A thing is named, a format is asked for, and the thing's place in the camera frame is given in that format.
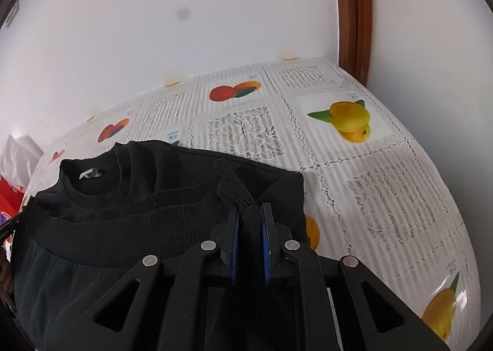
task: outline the orange fruit print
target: orange fruit print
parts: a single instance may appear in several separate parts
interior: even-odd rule
[[[105,139],[113,137],[117,132],[122,131],[125,126],[130,122],[130,119],[120,120],[117,124],[108,124],[101,134],[99,134],[98,142],[103,142]]]
[[[307,237],[310,240],[310,248],[315,250],[320,242],[320,229],[315,219],[305,215],[305,223],[307,228]]]
[[[53,154],[53,156],[51,157],[50,162],[48,162],[48,163],[53,162],[54,160],[58,159],[58,158],[59,158],[60,156],[62,156],[63,154],[65,154],[65,149],[62,149],[60,152],[58,152],[58,151],[57,151],[57,152],[55,152],[55,153]]]
[[[209,99],[214,102],[223,102],[231,98],[241,98],[261,87],[258,81],[245,81],[234,87],[218,86],[213,88],[209,93]]]

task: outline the metal bolt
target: metal bolt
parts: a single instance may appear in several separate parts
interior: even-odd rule
[[[347,256],[342,260],[347,267],[356,267],[358,266],[358,260],[353,256]]]
[[[300,243],[294,239],[290,239],[284,243],[284,246],[290,251],[296,251],[300,248]]]
[[[200,247],[204,251],[212,251],[213,249],[215,249],[215,242],[208,239],[207,241],[204,241],[202,244],[200,244]]]
[[[142,259],[142,263],[144,266],[154,266],[157,263],[157,256],[147,255],[144,259]]]

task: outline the clothing label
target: clothing label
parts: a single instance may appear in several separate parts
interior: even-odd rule
[[[359,99],[359,95],[357,93],[355,93],[355,92],[348,92],[348,93],[346,93],[346,95],[349,98],[354,99],[354,100]]]
[[[152,136],[152,139],[158,139],[169,144],[178,143],[181,140],[182,130],[180,127],[166,127],[159,130],[156,134]]]
[[[457,263],[455,262],[455,259],[447,264],[447,273],[452,275],[455,271],[457,270]]]
[[[79,176],[79,180],[81,180],[83,178],[92,178],[92,177],[101,177],[101,173],[99,173],[98,169],[95,167],[81,173]]]

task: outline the fruit print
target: fruit print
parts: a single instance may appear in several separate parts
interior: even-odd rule
[[[260,88],[260,83],[258,81],[246,81],[244,83],[235,86],[235,98],[241,98],[253,91],[257,91]]]
[[[422,321],[443,341],[447,340],[452,329],[455,314],[455,291],[459,282],[459,273],[452,285],[436,294],[422,316]]]
[[[53,154],[53,156],[51,157],[51,160],[48,162],[48,163],[51,163],[53,162],[54,160],[58,159],[60,156],[62,156],[63,154],[65,154],[65,149],[62,149],[60,152],[55,152]]]
[[[236,95],[236,91],[233,87],[222,85],[214,88],[210,94],[209,99],[214,102],[222,102],[233,98]]]
[[[345,133],[339,132],[342,135],[342,138],[349,142],[362,143],[365,142],[371,134],[370,126],[366,125],[365,127],[353,132],[353,133]]]
[[[319,246],[320,242],[319,226],[315,222],[315,219],[308,215],[305,215],[305,223],[307,228],[307,237],[310,241],[310,248],[315,250]]]
[[[164,86],[164,88],[171,88],[171,87],[174,87],[175,85],[177,85],[177,84],[179,84],[179,83],[180,83],[180,81],[176,81],[176,82],[174,82],[174,83],[166,84],[166,85]]]
[[[223,102],[231,98],[241,98],[261,87],[258,81],[245,81],[234,87],[218,86],[213,88],[209,93],[209,99],[214,102]]]
[[[335,102],[329,110],[312,112],[308,116],[331,123],[342,138],[349,142],[365,142],[371,134],[370,113],[365,109],[362,99],[356,102]]]
[[[108,124],[101,134],[99,134],[98,142],[103,142],[105,139],[113,137],[116,133],[122,131],[127,124],[129,124],[130,119],[120,120],[117,124]]]

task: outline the red bag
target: red bag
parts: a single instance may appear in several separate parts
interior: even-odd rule
[[[0,178],[0,224],[19,213],[24,192],[13,189],[6,179]]]

